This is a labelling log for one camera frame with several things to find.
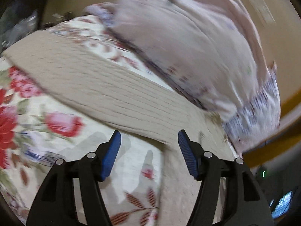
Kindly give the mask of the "beige cable-knit sweater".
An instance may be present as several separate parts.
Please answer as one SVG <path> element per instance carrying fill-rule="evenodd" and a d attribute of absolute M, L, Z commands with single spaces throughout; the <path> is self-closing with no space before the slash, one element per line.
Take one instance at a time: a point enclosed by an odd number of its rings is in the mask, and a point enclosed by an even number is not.
<path fill-rule="evenodd" d="M 61 103 L 121 131 L 164 144 L 159 225 L 185 225 L 199 190 L 178 146 L 180 130 L 218 157 L 234 157 L 218 114 L 69 39 L 37 31 L 3 54 Z"/>

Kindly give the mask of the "blue glowing screen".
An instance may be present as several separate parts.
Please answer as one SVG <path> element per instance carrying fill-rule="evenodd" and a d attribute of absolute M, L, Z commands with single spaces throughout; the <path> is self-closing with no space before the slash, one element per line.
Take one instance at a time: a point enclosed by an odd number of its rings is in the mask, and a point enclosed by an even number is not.
<path fill-rule="evenodd" d="M 288 212 L 293 197 L 293 191 L 284 194 L 280 199 L 273 199 L 270 202 L 270 210 L 273 219 L 277 219 Z"/>

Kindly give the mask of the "wooden headboard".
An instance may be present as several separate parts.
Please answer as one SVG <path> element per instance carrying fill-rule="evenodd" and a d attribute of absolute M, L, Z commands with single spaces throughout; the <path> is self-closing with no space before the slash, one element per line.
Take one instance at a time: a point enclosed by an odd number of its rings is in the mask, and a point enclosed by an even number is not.
<path fill-rule="evenodd" d="M 282 155 L 300 142 L 300 91 L 282 104 L 279 127 L 255 149 L 243 154 L 245 163 L 257 167 Z"/>

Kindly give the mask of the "floral bed sheet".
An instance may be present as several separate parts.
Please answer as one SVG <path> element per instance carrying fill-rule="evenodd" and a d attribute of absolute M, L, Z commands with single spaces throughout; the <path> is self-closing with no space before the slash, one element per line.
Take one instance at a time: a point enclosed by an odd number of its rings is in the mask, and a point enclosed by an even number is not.
<path fill-rule="evenodd" d="M 91 53 L 161 86 L 157 75 L 107 32 L 92 15 L 49 29 Z M 48 96 L 28 76 L 1 58 L 1 193 L 26 223 L 34 197 L 53 163 L 77 160 L 110 139 L 113 130 Z M 122 133 L 110 176 L 100 184 L 114 225 L 156 225 L 163 151 L 159 143 Z"/>

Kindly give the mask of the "lilac floral pillow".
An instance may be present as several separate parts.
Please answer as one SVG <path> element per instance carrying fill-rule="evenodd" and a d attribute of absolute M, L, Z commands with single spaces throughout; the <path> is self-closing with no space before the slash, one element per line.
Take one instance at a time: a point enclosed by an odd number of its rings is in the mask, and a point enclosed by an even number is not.
<path fill-rule="evenodd" d="M 280 123 L 276 67 L 240 0 L 117 0 L 87 6 L 173 88 L 219 114 L 237 152 Z"/>

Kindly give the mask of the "white wall socket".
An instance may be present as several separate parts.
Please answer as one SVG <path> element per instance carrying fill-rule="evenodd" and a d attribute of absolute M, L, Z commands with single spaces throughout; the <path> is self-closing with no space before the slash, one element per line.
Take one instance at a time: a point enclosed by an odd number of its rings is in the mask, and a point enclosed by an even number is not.
<path fill-rule="evenodd" d="M 275 24 L 275 19 L 264 0 L 248 0 L 262 24 Z"/>

